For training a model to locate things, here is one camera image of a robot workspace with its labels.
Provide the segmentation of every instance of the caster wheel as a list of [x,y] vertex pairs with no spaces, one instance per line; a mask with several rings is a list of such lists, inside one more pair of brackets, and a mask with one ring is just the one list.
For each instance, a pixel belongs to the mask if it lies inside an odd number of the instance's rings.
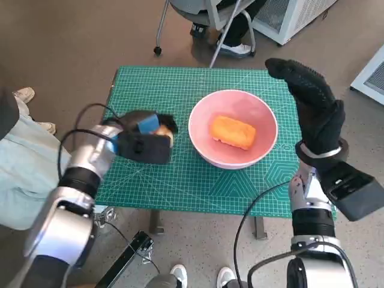
[[161,48],[160,47],[158,47],[158,46],[156,46],[155,48],[154,48],[154,53],[156,54],[156,56],[160,56],[160,54],[161,54]]

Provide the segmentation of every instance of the green cutting mat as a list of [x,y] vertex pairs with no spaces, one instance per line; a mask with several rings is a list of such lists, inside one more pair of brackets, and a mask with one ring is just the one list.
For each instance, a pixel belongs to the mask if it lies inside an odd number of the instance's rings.
[[[278,122],[275,148],[262,161],[237,171],[203,160],[188,136],[188,117],[204,96],[222,89],[253,93],[271,107]],[[108,105],[118,114],[153,109],[175,116],[179,134],[167,165],[117,158],[97,196],[101,205],[243,214],[256,195],[291,179],[298,167],[300,130],[293,97],[283,81],[262,70],[121,67]],[[290,217],[287,185],[265,196],[252,215]]]

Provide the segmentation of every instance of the table leg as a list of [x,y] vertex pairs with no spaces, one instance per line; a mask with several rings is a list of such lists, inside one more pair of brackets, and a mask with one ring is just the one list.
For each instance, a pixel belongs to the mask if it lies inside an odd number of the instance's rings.
[[254,236],[256,240],[267,240],[268,235],[264,231],[264,218],[253,217],[254,220]]
[[142,254],[151,251],[153,243],[154,241],[145,232],[137,232],[132,242],[126,247],[119,258],[115,260],[97,285],[92,287],[112,287],[128,265],[132,263],[137,253]]
[[164,234],[164,226],[160,221],[160,210],[151,209],[151,217],[149,219],[149,232],[153,235]]

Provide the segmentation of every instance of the wire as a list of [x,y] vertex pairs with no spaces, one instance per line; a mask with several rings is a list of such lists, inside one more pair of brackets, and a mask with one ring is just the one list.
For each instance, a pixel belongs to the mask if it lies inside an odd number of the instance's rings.
[[158,272],[159,274],[161,274],[161,273],[160,273],[160,270],[159,270],[158,266],[155,264],[155,262],[153,262],[150,258],[147,258],[147,257],[141,255],[139,252],[137,252],[137,251],[131,246],[131,244],[130,244],[129,240],[127,239],[127,237],[125,237],[124,234],[123,234],[123,233],[122,233],[122,232],[121,232],[115,225],[113,225],[112,223],[107,222],[107,221],[104,221],[104,222],[107,223],[107,224],[109,224],[109,225],[111,225],[111,226],[112,226],[112,227],[113,227],[113,228],[120,234],[120,236],[124,238],[124,240],[127,242],[128,246],[132,249],[132,251],[133,251],[136,255],[138,255],[138,256],[140,256],[141,258],[147,260],[148,262],[151,262],[152,265],[156,268],[157,272]]
[[89,130],[89,129],[72,129],[68,132],[66,132],[63,136],[63,138],[61,139],[60,141],[60,145],[59,145],[59,152],[58,152],[58,162],[57,162],[57,165],[58,165],[58,176],[59,176],[59,181],[61,180],[62,178],[62,175],[61,175],[61,153],[62,153],[62,148],[63,148],[63,145],[65,143],[65,141],[68,139],[68,137],[70,135],[72,135],[73,133],[86,133],[86,134],[91,134],[91,135],[95,135],[99,138],[102,138],[104,140],[107,140],[107,141],[110,141],[112,143],[114,143],[115,141],[105,135],[102,135],[100,133],[97,133],[95,131],[92,131],[92,130]]
[[264,192],[262,192],[261,194],[259,194],[254,200],[253,202],[251,203],[251,205],[248,207],[248,209],[246,210],[246,212],[244,213],[244,216],[242,217],[241,219],[241,222],[240,222],[240,225],[239,225],[239,228],[238,228],[238,231],[236,232],[236,237],[235,237],[235,243],[233,245],[233,262],[235,264],[235,271],[236,271],[236,277],[238,279],[238,283],[239,283],[239,286],[240,288],[244,288],[243,285],[242,285],[242,282],[241,282],[241,277],[240,277],[240,273],[239,273],[239,267],[238,267],[238,260],[237,260],[237,248],[238,248],[238,242],[239,242],[239,235],[240,235],[240,231],[244,225],[244,222],[245,222],[245,219],[246,217],[248,216],[248,214],[251,212],[253,206],[265,195],[267,194],[268,192],[280,187],[280,186],[283,186],[285,184],[289,183],[289,181],[286,181],[284,183],[280,183],[276,186],[273,186],[267,190],[265,190]]
[[[112,108],[104,105],[104,104],[101,104],[101,103],[91,103],[91,104],[88,104],[87,106],[85,106],[80,112],[79,114],[77,114],[77,117],[76,117],[76,121],[74,123],[74,129],[78,129],[79,127],[79,124],[80,124],[80,120],[82,119],[82,117],[84,116],[84,113],[92,108],[92,107],[95,107],[95,106],[100,106],[100,107],[104,107],[106,110],[110,111],[112,113],[112,115],[116,118],[116,121],[119,123],[119,119],[120,117],[116,114],[115,111],[113,111]],[[73,141],[72,141],[72,149],[74,150],[75,149],[75,146],[76,146],[76,135],[73,136]]]
[[318,247],[319,245],[330,246],[332,248],[335,248],[340,253],[341,258],[343,258],[343,260],[347,264],[347,267],[348,267],[348,270],[349,270],[350,277],[352,279],[352,284],[353,284],[354,288],[358,288],[358,283],[357,283],[357,280],[356,280],[356,274],[355,274],[355,272],[353,270],[353,266],[352,266],[350,260],[348,259],[347,254],[344,252],[344,250],[341,249],[339,246],[333,244],[333,243],[322,242],[322,241],[309,244],[309,245],[307,245],[307,246],[305,246],[305,247],[303,247],[301,249],[295,250],[295,251],[285,252],[283,254],[272,256],[272,257],[270,257],[268,259],[260,261],[258,264],[254,265],[248,271],[247,281],[248,281],[249,288],[253,288],[253,285],[252,285],[252,275],[253,275],[253,273],[256,270],[258,270],[259,268],[261,268],[262,266],[267,265],[267,264],[272,263],[272,262],[277,261],[277,260],[281,260],[281,259],[286,258],[286,257],[299,255],[301,253],[304,253],[304,252],[308,251],[311,248]]

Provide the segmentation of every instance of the white sneaker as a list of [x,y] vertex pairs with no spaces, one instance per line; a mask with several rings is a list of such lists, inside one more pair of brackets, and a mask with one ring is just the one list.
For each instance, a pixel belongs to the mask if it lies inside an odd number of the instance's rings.
[[26,87],[13,92],[13,95],[20,98],[25,104],[35,97],[35,91],[31,87]]
[[239,46],[230,47],[223,43],[223,45],[221,45],[220,53],[234,56],[237,58],[243,58],[247,57],[251,53],[251,46],[240,44]]
[[228,267],[223,267],[220,269],[220,272],[217,275],[217,288],[222,288],[224,287],[230,280],[235,280],[235,273],[228,268]]
[[45,130],[47,130],[50,134],[54,135],[56,133],[56,125],[50,122],[37,122],[40,126],[42,126]]
[[170,273],[173,274],[181,282],[182,288],[187,288],[187,270],[184,265],[175,265],[171,269]]

